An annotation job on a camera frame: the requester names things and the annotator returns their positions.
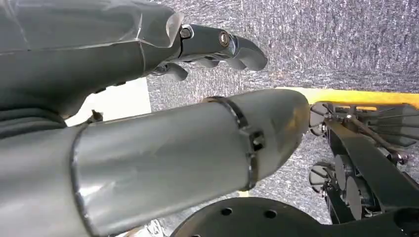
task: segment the bolt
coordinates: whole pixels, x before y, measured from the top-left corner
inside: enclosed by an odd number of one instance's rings
[[[327,132],[327,126],[324,123],[319,124],[319,129],[321,132]]]
[[[180,37],[182,39],[187,39],[191,37],[191,31],[187,28],[183,28],[182,30],[180,30]]]
[[[230,44],[230,37],[228,36],[228,33],[225,31],[220,32],[219,41],[221,46],[227,47]]]

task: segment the yellow edge strip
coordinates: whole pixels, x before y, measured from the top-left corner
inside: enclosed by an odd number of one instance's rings
[[[277,87],[276,89],[295,90],[303,94],[309,104],[333,102],[342,105],[400,105],[410,104],[419,109],[419,94],[370,92],[356,90],[313,89],[302,87]]]

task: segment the hex bolt head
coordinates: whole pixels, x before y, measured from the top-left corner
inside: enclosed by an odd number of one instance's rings
[[[180,37],[182,38],[182,39],[187,39],[187,38],[190,38],[191,37],[191,32],[190,32],[190,30],[189,29],[187,29],[187,28],[183,28],[182,30],[180,30]]]
[[[230,37],[225,31],[220,32],[218,39],[220,41],[220,45],[223,47],[227,47],[230,44]]]

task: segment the gray carpet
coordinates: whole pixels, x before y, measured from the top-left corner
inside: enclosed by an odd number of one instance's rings
[[[276,86],[419,92],[416,0],[160,2],[183,12],[184,23],[219,27],[253,40],[269,64],[261,72],[238,72],[226,64],[214,69],[185,64],[190,72],[186,81],[149,77],[153,111],[197,103],[210,95]],[[306,135],[288,162],[261,181],[251,195],[286,202],[321,223],[330,223],[324,201],[307,180],[312,164],[329,159],[326,141]],[[419,177],[414,169],[418,165],[416,159],[406,169]],[[167,233],[194,210],[161,219]]]

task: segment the plastic wrap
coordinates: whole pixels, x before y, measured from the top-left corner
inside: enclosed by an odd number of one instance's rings
[[[145,0],[0,0],[0,54],[128,41],[171,47],[182,20]]]

